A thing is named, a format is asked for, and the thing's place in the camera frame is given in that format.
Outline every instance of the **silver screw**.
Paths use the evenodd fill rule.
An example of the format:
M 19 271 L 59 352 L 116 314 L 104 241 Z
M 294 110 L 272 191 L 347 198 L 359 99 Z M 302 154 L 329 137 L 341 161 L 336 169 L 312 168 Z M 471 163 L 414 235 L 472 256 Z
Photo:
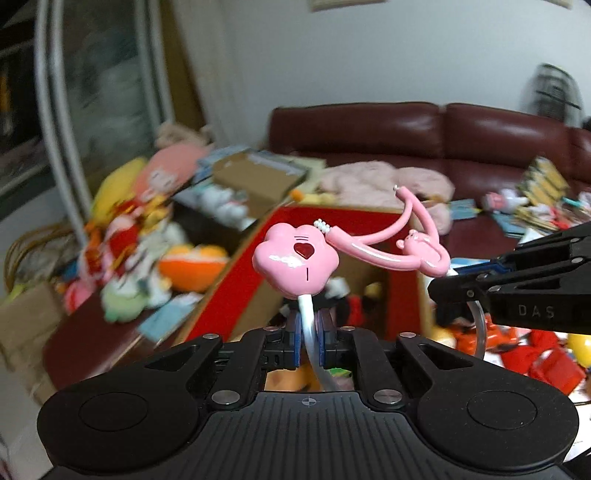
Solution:
M 219 405 L 232 405 L 240 400 L 240 394 L 234 390 L 219 390 L 212 395 L 212 400 Z
M 402 394 L 398 390 L 390 390 L 386 388 L 374 393 L 374 400 L 385 405 L 396 405 L 396 403 L 402 400 Z

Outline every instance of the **ribbed black surface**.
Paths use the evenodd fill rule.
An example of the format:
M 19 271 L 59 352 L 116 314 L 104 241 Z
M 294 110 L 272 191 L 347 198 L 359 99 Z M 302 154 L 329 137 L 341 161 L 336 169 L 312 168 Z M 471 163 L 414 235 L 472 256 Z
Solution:
M 400 414 L 376 413 L 356 393 L 260 393 L 241 411 L 216 413 L 187 449 L 156 467 L 116 479 L 493 480 L 440 458 Z M 57 468 L 47 480 L 85 478 Z M 93 476 L 93 479 L 105 478 Z M 566 480 L 552 467 L 520 480 Z

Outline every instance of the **curtain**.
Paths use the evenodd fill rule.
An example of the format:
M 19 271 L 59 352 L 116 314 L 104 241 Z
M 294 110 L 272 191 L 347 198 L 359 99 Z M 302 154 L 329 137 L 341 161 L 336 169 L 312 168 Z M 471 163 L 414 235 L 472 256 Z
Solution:
M 173 8 L 216 145 L 251 145 L 241 75 L 220 0 L 173 0 Z

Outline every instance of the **pink toy stethoscope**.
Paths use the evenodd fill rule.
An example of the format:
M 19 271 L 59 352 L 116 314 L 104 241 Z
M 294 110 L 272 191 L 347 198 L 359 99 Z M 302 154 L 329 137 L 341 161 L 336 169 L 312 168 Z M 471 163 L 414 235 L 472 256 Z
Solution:
M 319 363 L 312 296 L 322 291 L 339 265 L 335 248 L 388 270 L 419 270 L 429 277 L 442 277 L 450 269 L 449 254 L 439 243 L 437 228 L 427 209 L 406 187 L 395 188 L 395 192 L 404 201 L 404 210 L 396 222 L 380 232 L 351 236 L 320 219 L 314 222 L 314 226 L 301 225 L 297 228 L 288 223 L 277 223 L 269 228 L 265 240 L 257 246 L 252 257 L 254 269 L 273 287 L 285 297 L 298 300 L 304 344 L 314 373 L 325 390 L 338 390 L 338 387 L 331 374 Z M 413 212 L 425 232 L 410 230 L 404 240 L 398 240 L 396 245 L 402 255 L 370 247 L 396 235 Z

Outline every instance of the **leather sofa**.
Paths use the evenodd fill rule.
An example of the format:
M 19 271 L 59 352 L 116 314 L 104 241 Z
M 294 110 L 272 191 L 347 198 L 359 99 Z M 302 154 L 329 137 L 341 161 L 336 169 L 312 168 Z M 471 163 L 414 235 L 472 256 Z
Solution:
M 555 120 L 452 103 L 355 103 L 278 108 L 269 148 L 325 158 L 329 166 L 382 160 L 449 177 L 454 199 L 474 198 L 519 182 L 534 157 L 549 158 L 573 194 L 591 184 L 591 132 Z M 459 220 L 442 239 L 452 257 L 492 258 L 515 247 L 487 215 Z

